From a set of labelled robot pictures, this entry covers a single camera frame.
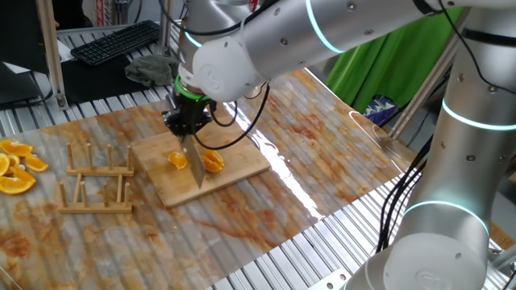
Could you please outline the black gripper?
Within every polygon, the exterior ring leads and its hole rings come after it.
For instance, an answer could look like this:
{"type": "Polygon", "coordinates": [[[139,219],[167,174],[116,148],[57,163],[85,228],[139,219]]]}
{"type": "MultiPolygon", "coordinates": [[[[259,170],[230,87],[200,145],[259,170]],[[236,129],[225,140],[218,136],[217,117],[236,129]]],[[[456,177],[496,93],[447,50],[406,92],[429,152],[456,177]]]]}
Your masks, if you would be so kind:
{"type": "Polygon", "coordinates": [[[212,117],[206,107],[210,100],[194,100],[185,95],[172,96],[174,109],[163,111],[164,124],[176,136],[186,135],[189,126],[191,135],[197,134],[204,126],[212,122],[212,117]]]}

